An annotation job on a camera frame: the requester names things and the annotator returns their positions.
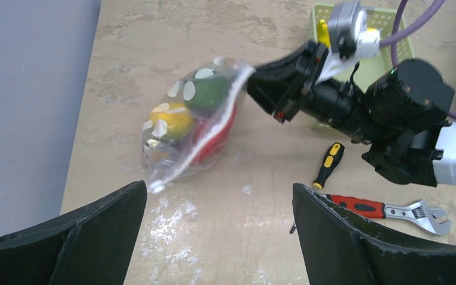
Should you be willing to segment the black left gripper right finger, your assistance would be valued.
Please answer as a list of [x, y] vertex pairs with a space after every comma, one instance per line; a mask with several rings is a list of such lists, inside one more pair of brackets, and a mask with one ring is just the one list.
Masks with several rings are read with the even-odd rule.
[[456, 246], [411, 236], [293, 185], [293, 213], [311, 284], [456, 284]]

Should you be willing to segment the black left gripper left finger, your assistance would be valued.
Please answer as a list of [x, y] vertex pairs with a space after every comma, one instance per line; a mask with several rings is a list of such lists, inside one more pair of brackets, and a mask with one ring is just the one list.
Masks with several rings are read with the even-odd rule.
[[0, 237], [0, 284], [122, 284], [147, 202], [143, 181]]

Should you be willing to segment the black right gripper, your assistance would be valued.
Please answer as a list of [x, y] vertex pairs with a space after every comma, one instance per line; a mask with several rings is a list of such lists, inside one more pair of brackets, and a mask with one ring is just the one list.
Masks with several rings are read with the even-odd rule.
[[324, 45], [305, 43], [258, 65], [246, 91], [280, 122], [302, 111], [374, 147], [409, 148], [419, 134], [446, 120], [454, 89], [429, 62], [406, 59], [361, 90], [354, 80], [319, 80], [327, 55]]

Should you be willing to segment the green bell pepper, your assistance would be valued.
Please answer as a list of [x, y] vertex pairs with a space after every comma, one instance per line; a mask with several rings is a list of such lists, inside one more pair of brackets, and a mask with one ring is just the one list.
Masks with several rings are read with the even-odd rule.
[[231, 85], [223, 76], [191, 79], [183, 87], [182, 98], [193, 112], [212, 114], [225, 101]]

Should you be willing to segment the clear dotted zip top bag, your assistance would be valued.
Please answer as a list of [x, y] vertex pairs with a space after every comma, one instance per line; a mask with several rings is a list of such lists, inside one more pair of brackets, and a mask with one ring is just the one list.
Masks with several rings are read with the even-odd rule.
[[151, 193], [216, 162], [254, 72], [244, 60], [216, 57], [178, 79], [150, 110], [141, 149]]

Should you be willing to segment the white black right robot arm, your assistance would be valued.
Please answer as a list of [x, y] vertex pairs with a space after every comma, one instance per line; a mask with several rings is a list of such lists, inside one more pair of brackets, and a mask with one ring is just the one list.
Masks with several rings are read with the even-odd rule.
[[392, 183], [456, 185], [454, 89], [429, 62], [406, 59], [366, 90], [321, 81], [330, 53], [313, 41], [250, 76], [248, 94], [277, 121], [304, 112], [369, 147], [362, 159]]

